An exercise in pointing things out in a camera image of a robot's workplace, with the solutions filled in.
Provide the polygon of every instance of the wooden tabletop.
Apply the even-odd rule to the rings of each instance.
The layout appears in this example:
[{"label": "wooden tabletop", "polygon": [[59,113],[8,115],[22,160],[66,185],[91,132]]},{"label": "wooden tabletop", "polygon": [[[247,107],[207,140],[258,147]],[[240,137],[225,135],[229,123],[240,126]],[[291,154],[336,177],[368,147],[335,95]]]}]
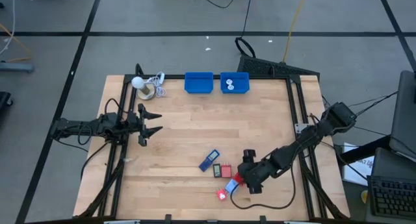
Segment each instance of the wooden tabletop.
[{"label": "wooden tabletop", "polygon": [[[110,98],[119,100],[123,76],[108,76],[99,113]],[[324,111],[316,77],[304,76],[304,92],[307,113],[320,116]],[[233,173],[242,162],[245,149],[255,149],[259,160],[276,147],[294,141],[293,123],[285,81],[250,80],[250,91],[243,95],[223,94],[219,81],[209,95],[190,95],[184,91],[184,80],[165,80],[166,97],[143,101],[149,112],[163,117],[147,121],[148,127],[163,129],[148,140],[147,147],[138,144],[138,134],[130,136],[127,162],[123,173],[122,189],[118,205],[118,219],[219,219],[259,220],[307,220],[307,209],[298,160],[294,163],[296,197],[293,204],[283,210],[255,207],[239,210],[229,197],[219,201],[216,191],[229,179],[214,178],[213,169],[199,169],[200,163],[213,150],[220,156],[215,163],[232,165]],[[297,105],[296,88],[293,86]],[[297,105],[298,119],[300,111]],[[116,112],[116,105],[109,105],[109,112]],[[103,144],[102,138],[93,138],[88,156]],[[108,146],[89,162],[84,171],[74,210],[80,214],[91,203],[103,186],[109,157]],[[340,211],[349,216],[343,184],[334,150],[321,144],[316,150],[322,187]],[[272,206],[286,205],[293,194],[291,174],[284,173],[278,179],[263,183],[263,193],[250,195],[247,187],[240,187],[233,195],[240,206],[263,203]],[[316,193],[311,189],[318,216]],[[112,201],[109,192],[109,204]]]}]

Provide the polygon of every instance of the concrete floor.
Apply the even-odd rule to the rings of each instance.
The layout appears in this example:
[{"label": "concrete floor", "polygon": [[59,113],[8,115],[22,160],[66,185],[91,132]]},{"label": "concrete floor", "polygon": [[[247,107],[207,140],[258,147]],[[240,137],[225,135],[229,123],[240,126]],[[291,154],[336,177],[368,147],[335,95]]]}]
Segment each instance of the concrete floor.
[{"label": "concrete floor", "polygon": [[[0,0],[0,23],[11,29],[11,0]],[[225,4],[228,0],[213,0]],[[299,0],[253,0],[247,31],[288,31]],[[94,0],[16,0],[16,30],[80,32],[79,36],[20,36],[33,51],[36,71],[0,73],[0,90],[15,104],[0,130],[0,216],[13,223],[42,150],[64,83]],[[404,32],[416,32],[413,0],[388,0]],[[92,32],[241,31],[248,0],[225,10],[205,0],[101,0]],[[394,32],[380,0],[305,0],[295,31]],[[93,119],[107,75],[133,73],[139,62],[145,73],[164,71],[235,71],[239,53],[234,36],[90,36],[86,41],[62,117]],[[5,37],[0,37],[0,47]],[[247,36],[259,58],[280,62],[286,37]],[[412,50],[416,38],[406,38]],[[21,57],[15,43],[0,60]],[[287,63],[320,72],[329,102],[352,104],[397,90],[400,72],[411,70],[399,39],[394,37],[293,37]],[[357,125],[389,133],[395,106],[390,98],[360,116]],[[352,129],[337,143],[360,145],[379,138]],[[79,173],[86,154],[53,143],[26,221],[72,216]],[[344,184],[354,219],[363,219],[363,187]]]}]

